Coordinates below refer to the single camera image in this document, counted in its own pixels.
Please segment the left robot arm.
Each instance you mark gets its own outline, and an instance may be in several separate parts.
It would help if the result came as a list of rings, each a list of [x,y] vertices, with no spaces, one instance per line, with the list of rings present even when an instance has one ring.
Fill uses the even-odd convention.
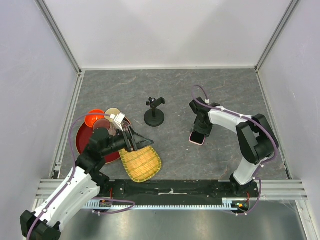
[[[110,179],[100,172],[105,156],[120,150],[136,152],[153,143],[131,127],[115,136],[107,128],[95,129],[60,186],[36,210],[22,213],[22,235],[28,240],[58,240],[68,222],[87,202],[109,193]]]

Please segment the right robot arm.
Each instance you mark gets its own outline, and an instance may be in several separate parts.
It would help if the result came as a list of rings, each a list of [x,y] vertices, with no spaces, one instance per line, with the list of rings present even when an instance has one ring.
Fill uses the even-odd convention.
[[[196,119],[189,141],[202,146],[217,125],[237,135],[242,160],[230,176],[229,191],[235,197],[242,196],[254,181],[263,163],[274,157],[279,149],[278,140],[262,114],[242,115],[218,104],[209,104],[198,97],[189,103]]]

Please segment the black phone stand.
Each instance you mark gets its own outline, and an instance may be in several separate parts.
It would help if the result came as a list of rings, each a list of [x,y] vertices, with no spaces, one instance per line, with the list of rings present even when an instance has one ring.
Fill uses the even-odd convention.
[[[146,105],[150,107],[144,114],[144,122],[150,127],[158,127],[165,121],[165,115],[163,111],[157,109],[161,104],[165,104],[163,97],[154,98],[149,97],[146,101]]]

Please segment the pink case smartphone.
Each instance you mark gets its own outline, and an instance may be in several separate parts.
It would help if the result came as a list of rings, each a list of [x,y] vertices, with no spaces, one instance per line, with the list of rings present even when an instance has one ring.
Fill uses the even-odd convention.
[[[202,146],[205,143],[205,140],[205,135],[196,131],[193,131],[189,136],[189,142],[198,146]]]

